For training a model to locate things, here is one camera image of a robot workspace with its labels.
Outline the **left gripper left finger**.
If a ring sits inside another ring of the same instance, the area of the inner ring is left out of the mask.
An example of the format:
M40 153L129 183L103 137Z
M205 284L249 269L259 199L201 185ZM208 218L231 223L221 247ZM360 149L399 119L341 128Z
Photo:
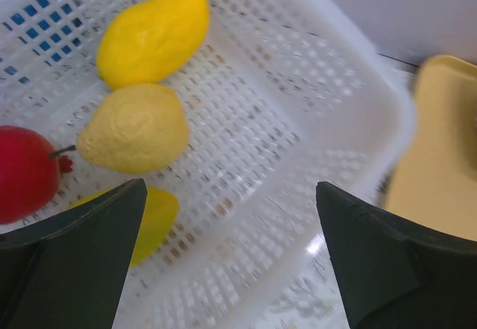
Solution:
M1 235L2 328L111 328L148 191L128 181Z

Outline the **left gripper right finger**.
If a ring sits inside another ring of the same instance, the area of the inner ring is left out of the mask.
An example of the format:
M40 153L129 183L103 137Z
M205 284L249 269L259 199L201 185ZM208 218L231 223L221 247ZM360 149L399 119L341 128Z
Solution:
M475 328L476 242L316 186L320 225L351 328Z

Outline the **pale yellow toy lemon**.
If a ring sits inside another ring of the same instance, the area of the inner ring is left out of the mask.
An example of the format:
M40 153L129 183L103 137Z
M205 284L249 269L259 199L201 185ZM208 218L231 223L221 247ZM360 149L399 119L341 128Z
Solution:
M89 163L131 175L174 162L189 141L189 126L176 92L159 84L113 91L79 133L76 148Z

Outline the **white perforated plastic basket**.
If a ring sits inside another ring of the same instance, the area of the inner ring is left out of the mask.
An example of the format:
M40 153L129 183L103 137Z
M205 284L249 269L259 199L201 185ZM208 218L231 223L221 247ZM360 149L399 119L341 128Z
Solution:
M95 54L144 0L1 0L1 123L72 144L108 95ZM370 200L409 144L408 90L330 0L209 0L208 36L165 80L189 147L145 181L180 202L127 276L116 328L345 328L316 209Z

